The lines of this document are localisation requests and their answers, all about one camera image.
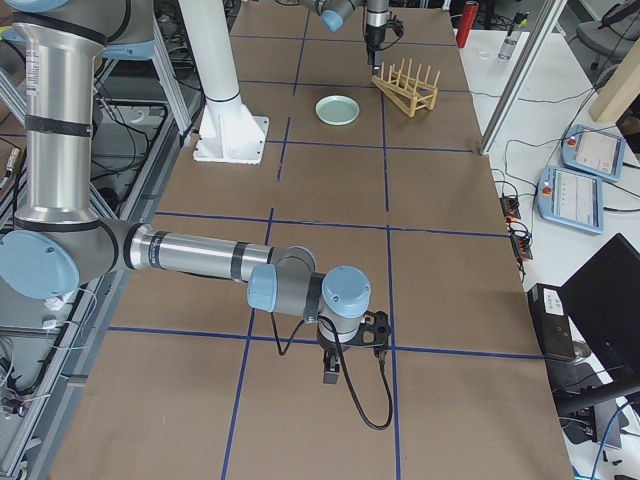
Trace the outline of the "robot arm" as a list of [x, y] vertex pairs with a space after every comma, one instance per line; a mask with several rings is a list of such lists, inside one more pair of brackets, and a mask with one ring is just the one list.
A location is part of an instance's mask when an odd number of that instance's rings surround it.
[[379, 74], [383, 62], [383, 42], [387, 28], [391, 26], [388, 1], [302, 0], [299, 4], [314, 12], [331, 32], [341, 29], [346, 20], [362, 6], [367, 64], [371, 66], [373, 75]]
[[351, 266], [326, 273], [303, 247], [287, 249], [159, 231], [107, 219], [90, 207], [95, 63], [154, 52], [149, 1], [15, 1], [12, 26], [26, 56], [27, 194], [1, 243], [2, 279], [47, 299], [117, 270], [173, 270], [242, 282], [250, 306], [317, 327], [324, 379], [348, 374], [359, 345], [370, 284]]

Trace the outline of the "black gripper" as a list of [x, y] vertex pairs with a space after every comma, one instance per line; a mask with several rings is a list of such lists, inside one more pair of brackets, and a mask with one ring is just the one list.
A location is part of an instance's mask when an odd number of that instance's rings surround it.
[[386, 26], [373, 26], [366, 24], [364, 27], [364, 40], [367, 48], [367, 62], [373, 64], [373, 72], [379, 73], [382, 64], [382, 43], [386, 36]]
[[[338, 348], [335, 343], [335, 337], [331, 329], [331, 321], [328, 319], [320, 319], [318, 323], [318, 342], [324, 350], [324, 365], [326, 368], [337, 369], [325, 369], [323, 371], [323, 383], [327, 385], [336, 385], [340, 378], [341, 364], [338, 355]], [[344, 334], [338, 334], [341, 347], [346, 351], [349, 347], [362, 346], [363, 334], [364, 334], [364, 321], [361, 321], [357, 329], [352, 332], [353, 336], [346, 340]]]

